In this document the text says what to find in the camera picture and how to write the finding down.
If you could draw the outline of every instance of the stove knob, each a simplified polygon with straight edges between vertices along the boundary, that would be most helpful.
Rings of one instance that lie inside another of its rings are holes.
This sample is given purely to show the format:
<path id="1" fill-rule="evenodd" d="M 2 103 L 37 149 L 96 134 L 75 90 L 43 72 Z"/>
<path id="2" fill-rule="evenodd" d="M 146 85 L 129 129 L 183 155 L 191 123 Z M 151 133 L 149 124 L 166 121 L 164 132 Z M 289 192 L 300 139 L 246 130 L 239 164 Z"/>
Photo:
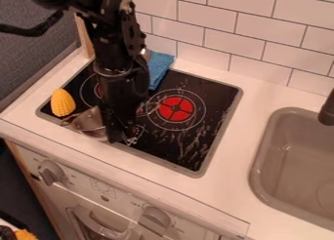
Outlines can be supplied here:
<path id="1" fill-rule="evenodd" d="M 38 166 L 38 174 L 48 186 L 51 186 L 54 182 L 66 180 L 66 175 L 63 169 L 50 160 L 41 162 Z"/>
<path id="2" fill-rule="evenodd" d="M 159 235 L 164 235 L 167 228 L 172 225 L 172 220 L 164 211 L 149 206 L 145 208 L 139 224 Z"/>

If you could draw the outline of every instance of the toy stove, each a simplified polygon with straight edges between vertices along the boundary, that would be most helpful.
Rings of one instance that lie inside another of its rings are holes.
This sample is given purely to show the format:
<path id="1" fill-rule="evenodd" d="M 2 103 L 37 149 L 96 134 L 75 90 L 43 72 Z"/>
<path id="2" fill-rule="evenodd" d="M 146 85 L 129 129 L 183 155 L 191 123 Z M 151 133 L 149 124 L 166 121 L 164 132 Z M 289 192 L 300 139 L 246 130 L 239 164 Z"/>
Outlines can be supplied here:
<path id="1" fill-rule="evenodd" d="M 101 99 L 92 65 L 64 88 L 76 102 L 74 113 L 97 105 Z M 110 146 L 199 177 L 204 174 L 240 96 L 235 87 L 168 70 L 158 89 L 150 92 L 137 112 L 136 136 L 126 143 Z M 41 107 L 40 114 L 57 121 L 49 100 Z"/>

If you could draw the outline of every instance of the red burner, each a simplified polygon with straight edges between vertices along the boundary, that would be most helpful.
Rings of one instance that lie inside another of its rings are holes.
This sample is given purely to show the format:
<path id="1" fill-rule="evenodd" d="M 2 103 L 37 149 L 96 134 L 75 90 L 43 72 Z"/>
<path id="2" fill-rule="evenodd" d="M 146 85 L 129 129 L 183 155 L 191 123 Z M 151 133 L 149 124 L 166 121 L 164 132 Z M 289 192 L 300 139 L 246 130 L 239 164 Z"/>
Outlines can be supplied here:
<path id="1" fill-rule="evenodd" d="M 95 87 L 94 87 L 94 94 L 95 94 L 99 99 L 102 98 L 103 93 L 102 93 L 102 87 L 101 87 L 100 83 L 98 83 L 97 85 L 95 85 Z"/>
<path id="2" fill-rule="evenodd" d="M 169 97 L 160 102 L 159 114 L 169 122 L 183 122 L 191 117 L 193 104 L 186 97 Z"/>

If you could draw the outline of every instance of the yellow corn toy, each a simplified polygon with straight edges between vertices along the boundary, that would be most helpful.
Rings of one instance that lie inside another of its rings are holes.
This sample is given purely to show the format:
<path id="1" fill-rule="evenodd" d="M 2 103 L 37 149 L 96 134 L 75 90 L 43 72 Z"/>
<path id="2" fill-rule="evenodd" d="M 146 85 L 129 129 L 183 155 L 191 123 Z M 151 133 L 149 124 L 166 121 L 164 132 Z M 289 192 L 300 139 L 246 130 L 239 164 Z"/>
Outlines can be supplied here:
<path id="1" fill-rule="evenodd" d="M 15 235 L 18 240 L 38 240 L 33 234 L 27 232 L 26 229 L 15 231 Z"/>
<path id="2" fill-rule="evenodd" d="M 51 96 L 51 110 L 58 117 L 69 115 L 75 110 L 73 97 L 64 89 L 56 89 Z"/>

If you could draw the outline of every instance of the gray sink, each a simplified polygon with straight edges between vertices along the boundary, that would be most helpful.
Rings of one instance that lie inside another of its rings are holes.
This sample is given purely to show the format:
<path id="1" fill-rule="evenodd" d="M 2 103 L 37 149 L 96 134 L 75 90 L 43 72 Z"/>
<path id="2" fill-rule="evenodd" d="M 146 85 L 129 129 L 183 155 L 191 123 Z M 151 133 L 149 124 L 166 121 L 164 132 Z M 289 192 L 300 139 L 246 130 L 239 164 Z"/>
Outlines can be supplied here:
<path id="1" fill-rule="evenodd" d="M 269 121 L 250 185 L 270 207 L 334 231 L 334 127 L 283 108 Z"/>

